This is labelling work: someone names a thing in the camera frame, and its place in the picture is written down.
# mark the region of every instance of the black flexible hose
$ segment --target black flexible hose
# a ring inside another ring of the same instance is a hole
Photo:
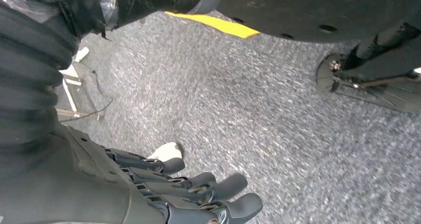
[[[40,140],[57,124],[54,108],[79,39],[60,14],[44,23],[0,3],[0,147]]]

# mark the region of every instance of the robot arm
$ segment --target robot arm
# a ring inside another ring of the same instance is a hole
[[[106,149],[57,121],[52,87],[89,32],[154,11],[205,12],[217,0],[0,0],[1,224],[243,224],[262,209],[235,174],[170,175],[161,162]]]

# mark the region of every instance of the yellow tape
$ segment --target yellow tape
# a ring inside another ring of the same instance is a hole
[[[190,19],[193,21],[200,22],[202,24],[205,24],[217,30],[220,30],[224,33],[235,35],[243,39],[246,39],[250,36],[260,33],[259,31],[251,29],[242,24],[226,21],[223,19],[211,17],[204,14],[174,14],[171,12],[166,12],[166,13],[178,18],[185,18],[185,19]]]

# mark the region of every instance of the caster wheel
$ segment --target caster wheel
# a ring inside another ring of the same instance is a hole
[[[361,88],[351,81],[334,76],[341,69],[345,57],[331,54],[324,58],[316,72],[316,82],[320,89],[335,92],[359,100],[374,103],[393,110],[414,112],[421,110],[421,83],[397,81],[394,83]]]

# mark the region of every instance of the wire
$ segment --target wire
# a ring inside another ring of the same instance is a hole
[[[88,68],[90,68],[90,69],[91,69],[91,72],[95,75],[96,87],[98,88],[99,93],[100,93],[103,97],[108,97],[108,96],[106,96],[106,95],[104,95],[104,94],[102,93],[101,86],[99,85],[98,74],[96,73],[96,71],[95,71],[95,70],[93,70],[93,69],[92,69],[90,66],[88,66],[87,64],[84,64],[84,63],[81,63],[81,62],[79,62],[79,63],[80,63],[80,64],[83,64],[83,65],[85,65],[86,67],[88,67]],[[77,117],[77,118],[72,118],[72,119],[67,119],[67,120],[61,120],[61,121],[59,121],[59,122],[76,121],[76,120],[80,120],[80,119],[86,118],[86,117],[88,117],[88,116],[96,115],[96,114],[98,114],[98,113],[100,113],[100,112],[102,112],[102,111],[105,111],[105,110],[106,110],[106,109],[107,109],[107,108],[111,105],[111,103],[113,103],[113,101],[114,101],[114,98],[113,98],[113,97],[110,97],[110,101],[108,102],[108,104],[107,104],[106,106],[104,106],[103,108],[101,108],[100,110],[95,110],[95,111],[93,111],[93,112],[91,112],[91,113],[88,113],[88,114],[86,114],[86,115],[84,115],[84,116]]]

